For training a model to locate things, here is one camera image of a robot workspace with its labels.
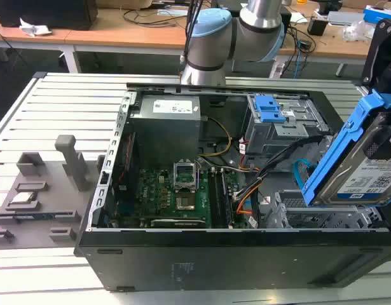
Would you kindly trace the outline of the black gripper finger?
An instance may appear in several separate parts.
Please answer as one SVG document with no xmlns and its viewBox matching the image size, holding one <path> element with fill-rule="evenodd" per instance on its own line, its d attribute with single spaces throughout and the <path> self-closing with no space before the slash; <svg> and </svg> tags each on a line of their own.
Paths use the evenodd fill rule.
<svg viewBox="0 0 391 305">
<path fill-rule="evenodd" d="M 391 159 L 391 112 L 381 112 L 373 121 L 365 143 L 368 159 Z"/>
</svg>

